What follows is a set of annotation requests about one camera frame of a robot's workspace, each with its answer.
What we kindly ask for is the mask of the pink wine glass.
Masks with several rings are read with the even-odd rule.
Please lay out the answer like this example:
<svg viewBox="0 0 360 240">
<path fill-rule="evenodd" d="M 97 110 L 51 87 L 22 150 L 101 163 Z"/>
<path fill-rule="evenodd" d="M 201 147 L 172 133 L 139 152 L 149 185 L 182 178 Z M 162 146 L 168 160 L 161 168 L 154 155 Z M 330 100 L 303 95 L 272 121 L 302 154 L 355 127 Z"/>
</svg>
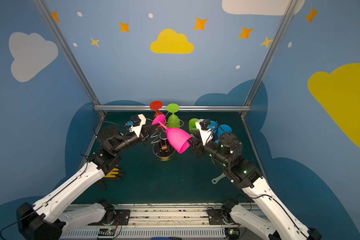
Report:
<svg viewBox="0 0 360 240">
<path fill-rule="evenodd" d="M 192 136 L 182 129 L 169 128 L 165 126 L 165 120 L 165 115 L 159 115 L 153 120 L 152 125 L 160 124 L 160 126 L 166 131 L 169 143 L 179 154 L 182 154 L 188 149 L 188 147 L 190 147 L 188 140 L 190 140 Z"/>
</svg>

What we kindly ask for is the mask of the green wine glass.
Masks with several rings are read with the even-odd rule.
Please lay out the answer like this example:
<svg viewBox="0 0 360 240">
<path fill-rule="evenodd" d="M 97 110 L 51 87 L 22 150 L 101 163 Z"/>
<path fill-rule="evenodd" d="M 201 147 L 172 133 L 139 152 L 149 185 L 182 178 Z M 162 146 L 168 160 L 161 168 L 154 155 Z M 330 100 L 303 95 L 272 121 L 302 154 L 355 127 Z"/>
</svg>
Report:
<svg viewBox="0 0 360 240">
<path fill-rule="evenodd" d="M 171 115 L 168 118 L 168 127 L 169 128 L 180 128 L 181 127 L 181 121 L 179 117 L 176 115 L 176 113 L 180 110 L 179 105 L 177 104 L 169 104 L 167 105 L 167 111 L 171 113 Z"/>
<path fill-rule="evenodd" d="M 192 137 L 195 136 L 195 133 L 198 133 L 199 130 L 197 129 L 196 123 L 199 121 L 199 119 L 193 118 L 189 120 L 189 132 Z"/>
</svg>

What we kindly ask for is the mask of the red wine glass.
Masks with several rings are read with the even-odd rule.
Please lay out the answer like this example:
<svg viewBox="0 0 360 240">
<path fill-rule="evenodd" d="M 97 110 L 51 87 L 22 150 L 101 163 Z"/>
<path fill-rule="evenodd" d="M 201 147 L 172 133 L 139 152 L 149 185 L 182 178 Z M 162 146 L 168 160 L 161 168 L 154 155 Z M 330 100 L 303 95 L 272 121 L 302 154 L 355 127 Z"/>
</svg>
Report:
<svg viewBox="0 0 360 240">
<path fill-rule="evenodd" d="M 154 119 L 156 119 L 158 116 L 163 115 L 162 112 L 160 112 L 160 109 L 163 107 L 163 103 L 161 101 L 153 101 L 150 104 L 150 109 L 152 111 L 155 111 Z"/>
</svg>

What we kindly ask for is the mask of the blue wine glass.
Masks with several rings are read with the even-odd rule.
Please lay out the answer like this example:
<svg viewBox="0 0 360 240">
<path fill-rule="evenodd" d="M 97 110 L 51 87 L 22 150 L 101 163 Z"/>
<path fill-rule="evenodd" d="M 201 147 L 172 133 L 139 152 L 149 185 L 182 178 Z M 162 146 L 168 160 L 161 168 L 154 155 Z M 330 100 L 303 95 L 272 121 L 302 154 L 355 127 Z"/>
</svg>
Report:
<svg viewBox="0 0 360 240">
<path fill-rule="evenodd" d="M 215 135 L 218 131 L 218 123 L 211 121 L 211 123 L 208 125 L 208 128 L 212 131 L 212 134 Z"/>
<path fill-rule="evenodd" d="M 232 132 L 232 128 L 228 125 L 219 125 L 218 129 L 217 129 L 217 133 L 216 133 L 216 137 L 215 137 L 215 142 L 218 143 L 220 136 L 224 133 L 231 133 Z"/>
</svg>

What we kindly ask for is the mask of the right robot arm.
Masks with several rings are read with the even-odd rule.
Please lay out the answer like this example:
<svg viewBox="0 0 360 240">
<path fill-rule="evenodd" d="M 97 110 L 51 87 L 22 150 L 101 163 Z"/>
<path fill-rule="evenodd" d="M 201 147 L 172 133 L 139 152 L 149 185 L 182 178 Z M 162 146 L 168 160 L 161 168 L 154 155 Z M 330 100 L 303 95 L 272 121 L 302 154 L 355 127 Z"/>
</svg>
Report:
<svg viewBox="0 0 360 240">
<path fill-rule="evenodd" d="M 224 133 L 215 143 L 211 131 L 193 131 L 189 143 L 197 156 L 209 155 L 223 166 L 225 176 L 265 214 L 260 218 L 237 201 L 230 200 L 222 212 L 263 240 L 320 240 L 322 235 L 299 221 L 277 197 L 262 172 L 242 156 L 243 144 L 233 133 Z"/>
</svg>

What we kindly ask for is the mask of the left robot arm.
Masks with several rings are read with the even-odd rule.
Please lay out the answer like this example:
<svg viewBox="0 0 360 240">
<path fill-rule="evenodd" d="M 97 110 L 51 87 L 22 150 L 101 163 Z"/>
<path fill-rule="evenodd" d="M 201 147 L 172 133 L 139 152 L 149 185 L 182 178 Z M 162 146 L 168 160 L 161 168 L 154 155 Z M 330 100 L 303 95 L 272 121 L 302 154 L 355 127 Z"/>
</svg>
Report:
<svg viewBox="0 0 360 240">
<path fill-rule="evenodd" d="M 140 142 L 146 143 L 158 127 L 159 124 L 131 127 L 132 131 L 126 135 L 121 135 L 116 126 L 103 128 L 97 137 L 101 147 L 80 170 L 34 204 L 24 203 L 18 207 L 20 234 L 27 240 L 58 240 L 88 224 L 115 224 L 115 208 L 107 201 L 69 213 L 64 210 L 90 186 L 116 169 L 122 152 Z"/>
</svg>

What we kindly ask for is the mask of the yellow black work glove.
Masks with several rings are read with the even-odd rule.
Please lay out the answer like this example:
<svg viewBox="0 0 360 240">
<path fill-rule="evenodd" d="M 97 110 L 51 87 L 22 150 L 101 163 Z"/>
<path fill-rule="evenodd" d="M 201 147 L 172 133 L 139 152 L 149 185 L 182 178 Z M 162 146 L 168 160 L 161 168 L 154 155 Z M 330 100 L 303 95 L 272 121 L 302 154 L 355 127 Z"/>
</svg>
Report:
<svg viewBox="0 0 360 240">
<path fill-rule="evenodd" d="M 124 175 L 125 175 L 125 172 L 121 167 L 114 168 L 107 175 L 105 175 L 102 179 L 98 180 L 96 182 L 96 185 L 100 189 L 106 190 L 107 189 L 106 181 L 119 182 Z"/>
</svg>

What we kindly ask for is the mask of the circuit board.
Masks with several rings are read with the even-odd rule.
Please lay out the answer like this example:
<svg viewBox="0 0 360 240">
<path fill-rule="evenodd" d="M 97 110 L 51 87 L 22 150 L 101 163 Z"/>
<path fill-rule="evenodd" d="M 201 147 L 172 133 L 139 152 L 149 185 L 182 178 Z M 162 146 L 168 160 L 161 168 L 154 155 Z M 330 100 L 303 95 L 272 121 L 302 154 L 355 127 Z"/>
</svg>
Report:
<svg viewBox="0 0 360 240">
<path fill-rule="evenodd" d="M 97 240 L 112 240 L 114 237 L 116 237 L 116 235 L 117 235 L 116 229 L 101 228 L 98 230 Z"/>
<path fill-rule="evenodd" d="M 225 240 L 238 240 L 240 238 L 240 230 L 237 228 L 225 228 L 224 229 L 224 233 L 225 233 Z"/>
</svg>

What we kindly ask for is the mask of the left circuit board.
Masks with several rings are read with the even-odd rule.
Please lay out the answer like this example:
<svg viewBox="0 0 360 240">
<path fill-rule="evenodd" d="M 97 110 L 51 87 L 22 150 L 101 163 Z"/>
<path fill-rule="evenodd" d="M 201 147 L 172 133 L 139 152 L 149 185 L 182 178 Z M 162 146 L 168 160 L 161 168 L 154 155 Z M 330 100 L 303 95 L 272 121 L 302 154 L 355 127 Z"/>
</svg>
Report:
<svg viewBox="0 0 360 240">
<path fill-rule="evenodd" d="M 101 228 L 98 230 L 97 240 L 112 240 L 114 237 L 116 237 L 116 235 L 117 235 L 116 229 Z"/>
</svg>

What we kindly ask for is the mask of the back aluminium frame bar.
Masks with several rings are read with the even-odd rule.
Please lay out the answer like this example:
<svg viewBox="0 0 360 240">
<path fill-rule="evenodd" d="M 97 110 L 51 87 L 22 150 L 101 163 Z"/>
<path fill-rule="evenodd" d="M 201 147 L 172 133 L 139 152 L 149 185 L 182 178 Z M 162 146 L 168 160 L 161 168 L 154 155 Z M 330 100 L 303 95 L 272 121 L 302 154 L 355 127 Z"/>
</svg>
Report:
<svg viewBox="0 0 360 240">
<path fill-rule="evenodd" d="M 95 105 L 95 111 L 121 112 L 121 111 L 150 111 L 150 106 L 134 105 Z M 180 112 L 249 112 L 250 106 L 179 106 Z"/>
</svg>

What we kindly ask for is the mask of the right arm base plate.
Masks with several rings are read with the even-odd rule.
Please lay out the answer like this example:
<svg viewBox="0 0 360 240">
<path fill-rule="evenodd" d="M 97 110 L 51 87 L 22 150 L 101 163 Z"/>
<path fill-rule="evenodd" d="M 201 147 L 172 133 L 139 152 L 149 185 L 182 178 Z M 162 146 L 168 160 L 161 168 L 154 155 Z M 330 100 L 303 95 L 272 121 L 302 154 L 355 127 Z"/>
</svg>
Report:
<svg viewBox="0 0 360 240">
<path fill-rule="evenodd" d="M 207 208 L 206 213 L 210 225 L 237 225 L 231 213 L 233 210 Z"/>
</svg>

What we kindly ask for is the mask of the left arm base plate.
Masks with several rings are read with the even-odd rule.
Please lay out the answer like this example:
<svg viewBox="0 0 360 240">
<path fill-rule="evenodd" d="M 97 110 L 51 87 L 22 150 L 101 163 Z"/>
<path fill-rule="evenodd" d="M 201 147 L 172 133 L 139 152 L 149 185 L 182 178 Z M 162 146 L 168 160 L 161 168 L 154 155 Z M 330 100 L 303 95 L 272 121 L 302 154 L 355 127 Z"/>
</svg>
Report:
<svg viewBox="0 0 360 240">
<path fill-rule="evenodd" d="M 91 223 L 89 226 L 127 226 L 129 224 L 131 210 L 116 209 L 112 214 L 106 214 L 103 219 L 96 223 Z"/>
</svg>

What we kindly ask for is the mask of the right aluminium frame post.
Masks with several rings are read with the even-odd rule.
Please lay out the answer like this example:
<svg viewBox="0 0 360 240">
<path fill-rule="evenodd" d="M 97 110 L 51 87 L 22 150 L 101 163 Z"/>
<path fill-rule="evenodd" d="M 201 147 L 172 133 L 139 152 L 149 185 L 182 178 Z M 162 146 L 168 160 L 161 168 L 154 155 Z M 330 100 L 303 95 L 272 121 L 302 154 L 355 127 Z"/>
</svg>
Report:
<svg viewBox="0 0 360 240">
<path fill-rule="evenodd" d="M 271 42 L 271 45 L 268 47 L 267 53 L 265 55 L 265 58 L 263 60 L 263 63 L 261 65 L 261 68 L 257 74 L 257 77 L 254 80 L 254 83 L 252 84 L 250 91 L 246 97 L 246 100 L 244 102 L 244 107 L 247 108 L 245 111 L 241 111 L 241 119 L 244 121 L 245 115 L 247 112 L 251 110 L 251 104 L 255 98 L 255 95 L 267 73 L 268 68 L 270 67 L 272 60 L 277 52 L 277 49 L 292 21 L 292 18 L 294 17 L 295 9 L 297 9 L 299 1 L 298 0 L 292 0 L 288 3 L 286 11 L 284 15 L 282 16 L 281 22 L 278 25 L 278 28 L 275 32 L 274 39 Z"/>
</svg>

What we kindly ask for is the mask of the aluminium frame post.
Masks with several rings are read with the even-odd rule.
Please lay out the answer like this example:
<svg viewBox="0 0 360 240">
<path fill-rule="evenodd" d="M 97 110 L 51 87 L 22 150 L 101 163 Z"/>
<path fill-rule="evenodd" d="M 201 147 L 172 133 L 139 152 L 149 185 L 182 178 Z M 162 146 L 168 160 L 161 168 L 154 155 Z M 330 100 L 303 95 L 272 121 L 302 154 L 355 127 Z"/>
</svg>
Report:
<svg viewBox="0 0 360 240">
<path fill-rule="evenodd" d="M 292 21 L 292 18 L 294 17 L 295 9 L 297 9 L 299 1 L 298 0 L 292 0 L 288 3 L 286 11 L 284 15 L 282 16 L 281 22 L 278 25 L 278 28 L 275 32 L 274 39 L 271 42 L 271 45 L 268 47 L 267 53 L 265 55 L 265 58 L 263 60 L 263 63 L 261 65 L 261 68 L 257 74 L 257 77 L 254 80 L 254 83 L 252 84 L 250 91 L 246 97 L 246 100 L 244 102 L 244 107 L 247 108 L 245 111 L 241 111 L 241 119 L 244 121 L 245 115 L 247 112 L 251 110 L 251 104 L 255 98 L 255 95 L 267 73 L 268 68 L 270 67 L 272 60 L 277 52 L 277 49 Z"/>
<path fill-rule="evenodd" d="M 43 17 L 45 23 L 49 27 L 50 31 L 52 32 L 60 48 L 62 49 L 73 71 L 75 72 L 80 83 L 84 87 L 90 100 L 94 104 L 94 107 L 99 106 L 101 103 L 98 97 L 96 96 L 90 82 L 88 81 L 83 69 L 81 68 L 78 60 L 76 59 L 71 47 L 69 46 L 64 34 L 62 33 L 57 21 L 54 19 L 47 2 L 40 0 L 33 0 L 33 3 L 35 4 L 41 16 Z"/>
</svg>

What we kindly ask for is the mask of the left aluminium frame post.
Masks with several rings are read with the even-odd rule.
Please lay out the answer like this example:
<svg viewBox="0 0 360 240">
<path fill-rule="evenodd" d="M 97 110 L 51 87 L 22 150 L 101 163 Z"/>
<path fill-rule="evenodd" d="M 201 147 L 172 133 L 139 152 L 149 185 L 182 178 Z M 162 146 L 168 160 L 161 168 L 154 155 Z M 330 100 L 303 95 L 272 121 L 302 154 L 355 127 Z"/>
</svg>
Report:
<svg viewBox="0 0 360 240">
<path fill-rule="evenodd" d="M 35 4 L 41 16 L 43 17 L 45 23 L 49 27 L 50 31 L 52 32 L 60 48 L 62 49 L 73 71 L 75 72 L 80 83 L 84 87 L 90 100 L 94 104 L 94 107 L 99 106 L 101 103 L 98 97 L 96 96 L 90 82 L 88 81 L 83 69 L 81 68 L 78 60 L 76 59 L 71 47 L 69 46 L 64 34 L 62 33 L 57 21 L 54 19 L 47 2 L 40 0 L 33 0 L 33 3 Z"/>
</svg>

